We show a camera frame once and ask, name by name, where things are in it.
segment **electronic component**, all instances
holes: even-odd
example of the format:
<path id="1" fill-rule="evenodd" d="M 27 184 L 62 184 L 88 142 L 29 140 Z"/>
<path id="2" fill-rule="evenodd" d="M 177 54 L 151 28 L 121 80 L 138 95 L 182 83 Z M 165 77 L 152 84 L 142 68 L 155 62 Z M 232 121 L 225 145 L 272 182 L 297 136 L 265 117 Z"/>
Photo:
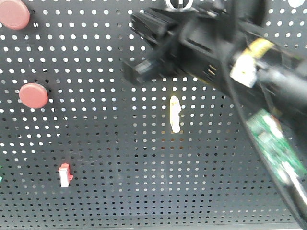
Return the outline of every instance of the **electronic component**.
<path id="1" fill-rule="evenodd" d="M 287 162 L 293 168 L 298 177 L 307 174 L 307 170 L 292 149 L 279 124 L 264 109 L 256 113 L 247 121 L 247 125 L 258 143 L 265 159 L 268 161 L 271 170 L 281 182 L 286 183 L 284 163 Z"/>
<path id="2" fill-rule="evenodd" d="M 61 187 L 68 187 L 72 178 L 73 175 L 70 173 L 69 164 L 62 164 L 61 167 L 59 167 L 59 179 L 61 181 Z"/>

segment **cable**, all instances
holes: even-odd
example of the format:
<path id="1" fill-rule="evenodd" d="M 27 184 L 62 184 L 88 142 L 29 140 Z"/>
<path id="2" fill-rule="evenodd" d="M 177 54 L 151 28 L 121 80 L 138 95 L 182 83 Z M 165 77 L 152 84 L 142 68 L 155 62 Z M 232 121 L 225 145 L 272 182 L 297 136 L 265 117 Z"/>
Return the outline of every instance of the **cable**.
<path id="1" fill-rule="evenodd" d="M 284 202 L 287 204 L 289 210 L 293 214 L 293 216 L 296 218 L 296 221 L 300 225 L 300 227 L 304 230 L 307 230 L 307 221 L 304 219 L 304 217 L 300 214 L 300 210 L 298 210 L 298 207 L 295 205 L 297 200 L 295 200 L 295 197 L 292 197 L 291 194 L 286 190 L 284 184 L 281 184 L 279 180 L 276 178 L 276 176 L 273 174 L 272 171 L 270 171 L 270 165 L 267 163 L 266 159 L 264 158 L 256 140 L 254 139 L 254 136 L 252 135 L 249 127 L 246 124 L 246 117 L 244 115 L 244 111 L 241 107 L 241 104 L 239 102 L 239 97 L 238 94 L 235 90 L 235 85 L 230 79 L 230 71 L 228 70 L 227 67 L 227 61 L 228 58 L 227 56 L 223 55 L 222 48 L 223 48 L 223 40 L 220 35 L 217 36 L 217 56 L 221 62 L 221 69 L 222 69 L 222 75 L 224 76 L 224 80 L 228 86 L 228 90 L 230 93 L 231 98 L 233 99 L 236 111 L 238 113 L 238 117 L 242 123 L 243 128 L 245 129 L 245 132 L 251 142 L 252 148 L 255 150 L 255 152 L 258 154 L 258 156 L 261 158 L 265 168 L 269 172 L 277 190 L 279 191 L 281 197 L 283 198 Z"/>

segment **white connector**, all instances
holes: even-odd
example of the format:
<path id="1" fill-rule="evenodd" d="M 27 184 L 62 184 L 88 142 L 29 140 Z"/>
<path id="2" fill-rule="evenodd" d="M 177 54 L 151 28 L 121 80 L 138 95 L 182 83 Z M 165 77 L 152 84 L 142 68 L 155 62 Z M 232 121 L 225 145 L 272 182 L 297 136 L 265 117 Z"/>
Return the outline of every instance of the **white connector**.
<path id="1" fill-rule="evenodd" d="M 61 181 L 61 187 L 68 187 L 73 175 L 70 174 L 69 164 L 62 164 L 59 168 L 59 179 Z"/>

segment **pegboard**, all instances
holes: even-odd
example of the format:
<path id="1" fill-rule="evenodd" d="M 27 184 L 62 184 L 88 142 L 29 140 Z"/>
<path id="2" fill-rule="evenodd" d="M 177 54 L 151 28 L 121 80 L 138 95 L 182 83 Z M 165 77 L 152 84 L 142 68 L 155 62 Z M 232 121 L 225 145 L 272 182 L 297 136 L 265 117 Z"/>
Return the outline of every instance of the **pegboard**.
<path id="1" fill-rule="evenodd" d="M 27 28 L 0 24 L 0 229 L 295 222 L 228 97 L 190 76 L 125 81 L 121 61 L 151 52 L 130 15 L 163 0 L 24 2 Z M 268 2 L 264 36 L 306 55 L 307 3 Z M 48 90 L 42 109 L 19 100 L 31 82 Z M 179 134 L 172 95 L 182 105 Z M 61 188 L 65 162 L 74 179 Z"/>

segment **red knob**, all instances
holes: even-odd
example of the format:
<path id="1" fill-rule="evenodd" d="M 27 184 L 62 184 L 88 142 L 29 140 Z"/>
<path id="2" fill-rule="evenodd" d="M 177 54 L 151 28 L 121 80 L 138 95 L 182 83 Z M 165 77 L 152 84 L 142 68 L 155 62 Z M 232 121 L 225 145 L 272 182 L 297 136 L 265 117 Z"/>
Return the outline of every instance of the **red knob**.
<path id="1" fill-rule="evenodd" d="M 20 88 L 19 98 L 25 106 L 39 109 L 47 104 L 48 93 L 44 86 L 36 83 L 29 83 Z"/>
<path id="2" fill-rule="evenodd" d="M 0 0 L 0 22 L 12 30 L 24 29 L 30 20 L 30 12 L 21 0 Z"/>

